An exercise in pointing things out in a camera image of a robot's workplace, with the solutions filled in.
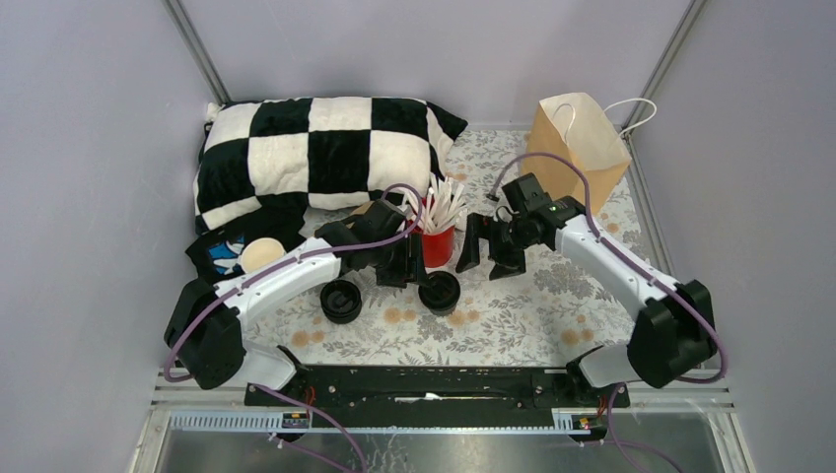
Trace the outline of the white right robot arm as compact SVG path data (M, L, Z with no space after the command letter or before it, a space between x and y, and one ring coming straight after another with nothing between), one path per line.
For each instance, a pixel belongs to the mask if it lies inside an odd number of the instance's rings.
M571 196L553 199L528 173L503 187L509 221L471 213L455 270L480 263L480 242L487 240L494 266L490 280L525 272L525 251L543 244L592 275L634 321L629 341L596 348L567 366L567 396L589 406L604 388L641 380L662 388L714 357L718 344L708 289L693 280L681 284L605 237L583 204Z

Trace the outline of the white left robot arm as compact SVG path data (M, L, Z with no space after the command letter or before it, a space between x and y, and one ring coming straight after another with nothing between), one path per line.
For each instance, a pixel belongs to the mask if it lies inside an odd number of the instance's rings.
M305 395L306 380L291 358L276 347L245 340L260 317L316 286L371 267L380 286L426 287L416 218L390 202L374 201L363 214L330 222L277 261L252 273L211 284L201 278L181 290L164 341L168 382L193 380L204 390L232 380L267 385L284 405Z

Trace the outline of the black paper coffee cup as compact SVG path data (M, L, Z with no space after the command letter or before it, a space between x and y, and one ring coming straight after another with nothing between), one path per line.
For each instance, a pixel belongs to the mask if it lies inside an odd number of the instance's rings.
M457 303L450 303L450 304L430 304L424 303L424 307L429 310L435 316L448 316L453 313L457 306Z

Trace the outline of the black plastic cup lid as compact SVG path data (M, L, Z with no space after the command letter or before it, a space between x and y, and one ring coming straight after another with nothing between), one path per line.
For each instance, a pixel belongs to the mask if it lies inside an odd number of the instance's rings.
M422 304L458 303L461 289L458 279L447 271L434 271L428 274L430 283L426 288L418 289Z

